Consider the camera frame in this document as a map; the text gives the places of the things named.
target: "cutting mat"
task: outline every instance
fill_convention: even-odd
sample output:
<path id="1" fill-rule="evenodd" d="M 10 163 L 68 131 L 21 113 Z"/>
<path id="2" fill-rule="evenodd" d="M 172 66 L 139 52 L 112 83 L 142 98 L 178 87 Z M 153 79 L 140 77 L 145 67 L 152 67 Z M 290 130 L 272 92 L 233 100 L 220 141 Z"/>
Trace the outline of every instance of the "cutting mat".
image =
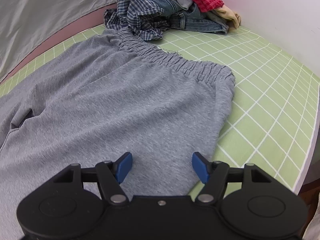
<path id="1" fill-rule="evenodd" d="M 88 29 L 44 52 L 0 86 L 0 96 L 57 57 L 74 43 L 101 34 L 104 25 Z M 236 76 L 232 113 L 223 127 L 212 160 L 242 167 L 255 163 L 295 190 L 310 153 L 318 109 L 318 78 L 291 55 L 249 29 L 227 36 L 169 30 L 152 41 L 164 51 L 189 60 L 228 65 Z M 191 194 L 199 192 L 198 183 Z M 241 187 L 229 185 L 227 192 Z"/>

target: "metal pin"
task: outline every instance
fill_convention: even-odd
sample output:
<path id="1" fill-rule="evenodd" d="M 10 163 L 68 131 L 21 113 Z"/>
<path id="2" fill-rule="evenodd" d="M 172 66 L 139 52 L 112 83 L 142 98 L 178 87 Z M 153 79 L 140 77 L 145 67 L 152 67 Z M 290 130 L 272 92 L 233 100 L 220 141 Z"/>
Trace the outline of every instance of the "metal pin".
<path id="1" fill-rule="evenodd" d="M 166 204 L 166 201 L 164 201 L 164 200 L 159 200 L 158 201 L 158 205 L 159 206 L 164 206 Z"/>
<path id="2" fill-rule="evenodd" d="M 122 202 L 126 201 L 127 198 L 124 195 L 116 194 L 116 195 L 111 196 L 110 200 L 113 203 L 122 203 Z"/>
<path id="3" fill-rule="evenodd" d="M 212 200 L 214 200 L 214 197 L 209 194 L 201 194 L 198 196 L 198 200 L 203 203 L 208 203 L 208 202 L 211 202 Z"/>

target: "jeans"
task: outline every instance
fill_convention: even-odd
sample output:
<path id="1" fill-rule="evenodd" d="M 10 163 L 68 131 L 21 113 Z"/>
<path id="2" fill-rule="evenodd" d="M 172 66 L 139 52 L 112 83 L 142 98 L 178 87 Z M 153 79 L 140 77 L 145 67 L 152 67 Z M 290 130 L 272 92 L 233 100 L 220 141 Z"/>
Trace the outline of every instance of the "jeans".
<path id="1" fill-rule="evenodd" d="M 172 14 L 182 10 L 182 7 L 174 0 L 150 0 L 155 2 L 160 8 L 164 9 L 161 16 L 169 17 Z"/>
<path id="2" fill-rule="evenodd" d="M 150 1 L 155 2 L 160 8 L 164 9 L 161 16 L 167 17 L 171 28 L 185 31 L 227 34 L 227 28 L 225 26 L 205 19 L 206 14 L 200 12 L 195 3 L 186 11 L 182 9 L 176 0 Z"/>
<path id="3" fill-rule="evenodd" d="M 208 32 L 217 34 L 227 34 L 227 28 L 216 22 L 205 19 L 205 14 L 201 13 L 198 6 L 193 3 L 188 11 L 182 10 L 174 13 L 169 18 L 171 28 L 195 31 Z"/>

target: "white wall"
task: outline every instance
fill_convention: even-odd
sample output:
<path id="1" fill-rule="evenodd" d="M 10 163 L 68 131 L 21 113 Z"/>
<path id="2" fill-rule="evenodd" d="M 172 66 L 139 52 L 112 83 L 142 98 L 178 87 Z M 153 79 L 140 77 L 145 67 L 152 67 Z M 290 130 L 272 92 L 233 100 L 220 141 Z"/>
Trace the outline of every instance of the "white wall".
<path id="1" fill-rule="evenodd" d="M 281 47 L 320 77 L 320 0 L 223 0 L 242 25 Z"/>

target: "pile of clothes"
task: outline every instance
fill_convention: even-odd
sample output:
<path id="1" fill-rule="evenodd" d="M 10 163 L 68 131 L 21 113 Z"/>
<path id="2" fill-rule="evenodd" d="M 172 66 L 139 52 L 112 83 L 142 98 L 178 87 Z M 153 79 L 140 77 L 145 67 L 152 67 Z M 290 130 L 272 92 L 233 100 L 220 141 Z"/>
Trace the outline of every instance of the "pile of clothes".
<path id="1" fill-rule="evenodd" d="M 222 0 L 117 0 L 117 9 L 107 9 L 104 23 L 108 29 L 129 27 L 143 40 L 163 37 L 163 31 L 175 28 L 186 31 L 227 34 L 237 29 L 241 17 Z"/>

